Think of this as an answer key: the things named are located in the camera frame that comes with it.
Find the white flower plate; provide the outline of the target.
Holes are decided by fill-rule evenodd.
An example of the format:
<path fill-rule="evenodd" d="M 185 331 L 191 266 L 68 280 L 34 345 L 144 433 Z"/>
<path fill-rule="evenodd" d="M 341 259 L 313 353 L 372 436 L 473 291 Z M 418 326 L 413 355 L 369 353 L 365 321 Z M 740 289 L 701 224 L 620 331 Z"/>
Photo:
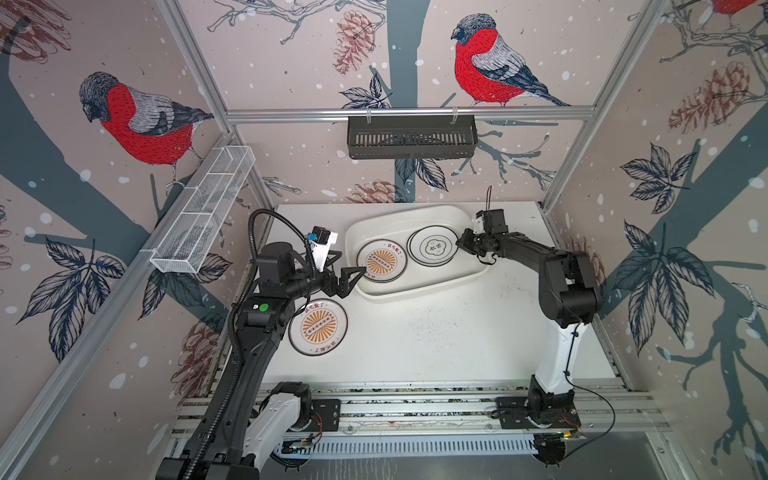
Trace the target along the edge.
<path fill-rule="evenodd" d="M 449 263 L 458 251 L 456 233 L 442 225 L 430 225 L 415 231 L 407 240 L 409 257 L 425 267 L 440 267 Z"/>

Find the orange sunburst plate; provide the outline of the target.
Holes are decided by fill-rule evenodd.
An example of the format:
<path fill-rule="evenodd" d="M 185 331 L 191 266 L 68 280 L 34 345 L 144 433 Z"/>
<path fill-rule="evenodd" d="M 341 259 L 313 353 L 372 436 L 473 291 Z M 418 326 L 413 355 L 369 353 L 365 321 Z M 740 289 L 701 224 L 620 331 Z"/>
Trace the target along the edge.
<path fill-rule="evenodd" d="M 322 356 L 341 344 L 348 327 L 348 315 L 340 303 L 317 299 L 311 301 L 301 315 L 291 320 L 289 341 L 302 355 Z"/>
<path fill-rule="evenodd" d="M 356 264 L 366 269 L 366 279 L 375 283 L 388 283 L 398 279 L 405 272 L 408 256 L 399 243 L 389 239 L 377 239 L 360 248 Z"/>

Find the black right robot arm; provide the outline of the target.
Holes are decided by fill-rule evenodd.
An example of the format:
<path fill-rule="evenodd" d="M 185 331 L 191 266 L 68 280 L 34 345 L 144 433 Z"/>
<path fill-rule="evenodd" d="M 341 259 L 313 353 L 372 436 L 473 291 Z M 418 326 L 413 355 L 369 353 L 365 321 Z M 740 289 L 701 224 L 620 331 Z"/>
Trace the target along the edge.
<path fill-rule="evenodd" d="M 506 224 L 502 209 L 481 210 L 473 226 L 456 242 L 459 249 L 482 263 L 489 258 L 519 263 L 538 274 L 538 303 L 553 321 L 556 340 L 531 378 L 526 401 L 527 418 L 548 427 L 574 408 L 575 386 L 571 381 L 581 338 L 602 307 L 599 282 L 589 256 L 547 246 Z"/>

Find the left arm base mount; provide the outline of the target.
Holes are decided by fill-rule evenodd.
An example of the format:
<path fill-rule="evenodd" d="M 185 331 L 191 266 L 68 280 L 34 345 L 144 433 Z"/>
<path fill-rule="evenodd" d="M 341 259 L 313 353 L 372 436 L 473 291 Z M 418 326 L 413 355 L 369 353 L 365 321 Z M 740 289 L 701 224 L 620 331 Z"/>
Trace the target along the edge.
<path fill-rule="evenodd" d="M 300 397 L 289 393 L 278 393 L 256 404 L 251 412 L 251 419 L 256 420 L 271 407 L 280 406 L 285 400 L 296 399 L 299 407 L 299 417 L 285 431 L 285 434 L 325 433 L 336 432 L 339 429 L 341 401 L 338 399 L 312 400 L 310 407 Z"/>

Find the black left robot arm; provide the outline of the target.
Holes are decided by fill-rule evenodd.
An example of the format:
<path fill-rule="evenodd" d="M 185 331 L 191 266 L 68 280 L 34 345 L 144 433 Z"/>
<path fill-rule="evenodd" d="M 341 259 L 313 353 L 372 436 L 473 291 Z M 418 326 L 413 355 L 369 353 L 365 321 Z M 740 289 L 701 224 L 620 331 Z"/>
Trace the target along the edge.
<path fill-rule="evenodd" d="M 306 425 L 312 415 L 307 384 L 284 381 L 253 410 L 266 370 L 277 351 L 296 302 L 321 291 L 344 298 L 363 276 L 362 267 L 332 269 L 341 256 L 337 235 L 317 227 L 299 253 L 288 242 L 273 242 L 252 260 L 249 282 L 229 317 L 229 362 L 210 404 L 177 458 L 162 460 L 159 479 L 257 479 L 284 434 Z"/>

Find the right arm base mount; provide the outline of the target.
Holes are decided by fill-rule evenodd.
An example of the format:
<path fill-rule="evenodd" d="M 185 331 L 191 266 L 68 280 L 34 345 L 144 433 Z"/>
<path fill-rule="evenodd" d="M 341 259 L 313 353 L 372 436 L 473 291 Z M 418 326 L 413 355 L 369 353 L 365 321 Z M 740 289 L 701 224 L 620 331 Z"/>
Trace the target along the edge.
<path fill-rule="evenodd" d="M 582 427 L 573 404 L 549 400 L 535 401 L 521 396 L 497 397 L 491 417 L 500 422 L 503 430 L 556 429 L 573 430 Z"/>

